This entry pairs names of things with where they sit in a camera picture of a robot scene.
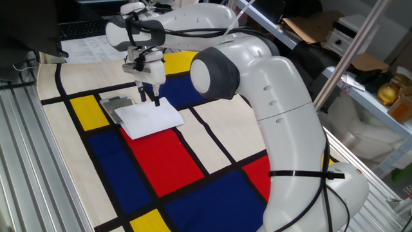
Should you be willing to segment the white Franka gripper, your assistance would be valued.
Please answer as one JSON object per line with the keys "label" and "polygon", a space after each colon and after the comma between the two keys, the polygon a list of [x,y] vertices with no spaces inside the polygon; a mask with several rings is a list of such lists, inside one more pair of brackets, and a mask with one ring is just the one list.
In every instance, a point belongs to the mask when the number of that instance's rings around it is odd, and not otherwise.
{"label": "white Franka gripper", "polygon": [[129,47],[125,62],[125,72],[134,76],[140,100],[147,100],[142,82],[152,84],[154,104],[160,106],[160,85],[165,82],[164,54],[156,47]]}

